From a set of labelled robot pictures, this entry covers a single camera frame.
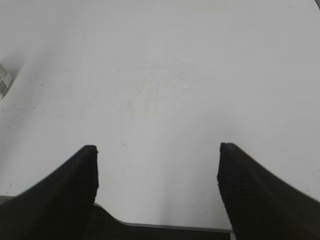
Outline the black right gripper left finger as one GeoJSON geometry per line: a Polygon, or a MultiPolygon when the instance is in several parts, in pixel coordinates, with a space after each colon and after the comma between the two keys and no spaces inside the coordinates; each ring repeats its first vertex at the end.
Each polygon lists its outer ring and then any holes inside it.
{"type": "Polygon", "coordinates": [[[84,239],[98,187],[98,150],[85,145],[36,185],[1,203],[0,238],[84,239]]]}

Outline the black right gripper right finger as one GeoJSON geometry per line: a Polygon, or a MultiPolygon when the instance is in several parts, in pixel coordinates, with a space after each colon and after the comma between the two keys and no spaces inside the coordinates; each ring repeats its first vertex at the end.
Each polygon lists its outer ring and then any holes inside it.
{"type": "Polygon", "coordinates": [[[221,143],[217,182],[237,240],[318,240],[320,203],[221,143]]]}

